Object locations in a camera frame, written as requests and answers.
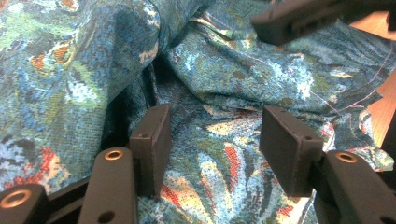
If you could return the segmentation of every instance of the paisley print fabric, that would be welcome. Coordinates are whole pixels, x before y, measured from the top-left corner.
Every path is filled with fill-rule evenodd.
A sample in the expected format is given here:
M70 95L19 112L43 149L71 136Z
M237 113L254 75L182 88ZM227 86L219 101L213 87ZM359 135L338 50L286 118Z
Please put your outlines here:
M124 146L153 105L172 105L162 199L139 198L141 223L315 223L259 151L262 106L314 129L375 170L367 105L395 69L396 46L340 21L281 47L252 15L276 1L0 0L0 190L48 193Z

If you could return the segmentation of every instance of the red pattern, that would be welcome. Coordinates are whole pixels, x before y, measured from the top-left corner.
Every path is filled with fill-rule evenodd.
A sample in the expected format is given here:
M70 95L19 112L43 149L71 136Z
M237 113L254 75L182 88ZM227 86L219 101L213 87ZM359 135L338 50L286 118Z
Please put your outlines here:
M4 185L5 188L9 189L16 185L37 184L38 182L40 182L44 178L44 174L50 172L50 162L55 157L55 153L50 147L42 147L40 150L40 154L42 157L42 162L40 165L40 170L36 174L28 175L26 177L16 176L13 183L6 183ZM31 166L32 164L27 164L27 166L23 168L23 171L26 173L26 168L29 168Z
M238 113L236 114L236 116L239 116L239 117L247 117L253 113L256 113L256 111L246 110L246 109L238 109L237 111L238 111Z
M329 130L334 132L334 126L332 126L332 123L329 123Z
M207 187L207 185L205 184L205 181L203 179L201 179L201 183L204 186L204 189L206 190L207 196L209 196L210 201L212 202L212 211L213 214L216 214L216 204L213 201L213 195L212 192L210 192L209 188Z
M5 7L7 4L7 0L0 0L0 9Z
M161 193L165 194L165 197L170 198L174 205L176 205L177 207L181 207L177 195L165 184L162 185Z
M273 179L273 182L274 182L274 185L275 185L275 186L279 185L279 182L277 182L277 179L276 179L276 178Z
M225 153L227 154L228 161L231 164L231 192L233 192L233 187L238 183L238 171L240 169L241 162L239 161L234 148L226 147Z
M62 5L64 5L65 7L68 7L72 10L76 10L76 7L75 7L76 2L77 2L76 0L62 0Z
M287 207L282 207L279 209L279 213L289 217L290 216L290 212L293 210L293 206L287 206Z
M364 126L364 124L360 124L360 126L361 126L361 131L364 133L364 134L367 134L367 129L366 129L366 127Z
M320 133L321 133L322 135L327 136L327 137L332 136L330 133L328 133L328 132L326 132L326 131L324 131L324 130L320 131Z

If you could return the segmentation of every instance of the black clamp jaw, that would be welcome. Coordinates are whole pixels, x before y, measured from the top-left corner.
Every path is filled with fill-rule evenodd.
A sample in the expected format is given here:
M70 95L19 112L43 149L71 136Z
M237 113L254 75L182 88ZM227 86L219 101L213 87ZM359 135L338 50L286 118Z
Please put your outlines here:
M47 196L37 184L0 193L0 223L138 223L137 195L160 198L172 148L170 105L152 107L129 148L99 153L90 177Z
M335 23L340 16L390 11L389 31L396 31L395 0L287 0L251 18L262 42L283 45Z
M321 224L396 223L395 179L385 183L359 156L324 153L322 147L322 139L292 114L264 107L260 151L288 196L310 197L315 189ZM395 171L385 176L394 177Z

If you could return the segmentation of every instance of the crumpled fabric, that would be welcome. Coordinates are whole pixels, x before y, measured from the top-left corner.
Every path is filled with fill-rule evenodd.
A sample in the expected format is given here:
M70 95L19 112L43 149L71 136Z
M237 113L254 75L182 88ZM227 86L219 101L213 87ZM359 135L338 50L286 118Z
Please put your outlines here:
M302 119L324 151L389 170L366 108L396 49L340 21L262 43L249 18L274 3L0 1L0 190L80 180L151 106L170 103L162 199L139 198L141 223L316 223L312 198L288 198L259 151L262 106Z

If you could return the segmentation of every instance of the fabric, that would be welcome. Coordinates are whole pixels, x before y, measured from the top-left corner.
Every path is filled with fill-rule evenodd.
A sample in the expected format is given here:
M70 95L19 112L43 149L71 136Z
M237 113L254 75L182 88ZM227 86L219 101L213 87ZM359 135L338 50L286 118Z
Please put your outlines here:
M259 151L262 106L389 170L366 107L396 49L341 22L262 43L248 20L274 3L0 0L0 190L80 180L170 103L162 199L139 198L141 223L315 223L312 199L288 198Z

